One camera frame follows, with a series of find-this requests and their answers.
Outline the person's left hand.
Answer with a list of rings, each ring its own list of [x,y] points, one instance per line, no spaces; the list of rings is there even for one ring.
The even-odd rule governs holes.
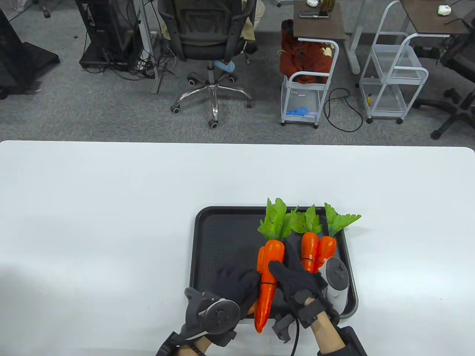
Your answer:
[[[247,317],[259,297],[261,273],[235,265],[224,265],[218,270],[210,290],[221,298],[240,307],[240,319]]]

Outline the person's right hand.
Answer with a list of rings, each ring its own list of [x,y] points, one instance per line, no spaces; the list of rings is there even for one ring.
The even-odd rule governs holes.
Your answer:
[[[292,240],[287,238],[283,243],[284,261],[271,261],[268,269],[283,290],[284,299],[292,315],[299,320],[303,328],[308,328],[317,320],[318,315],[324,312],[331,325],[338,328],[340,316],[322,293],[325,281],[320,275],[304,269],[300,254]]]

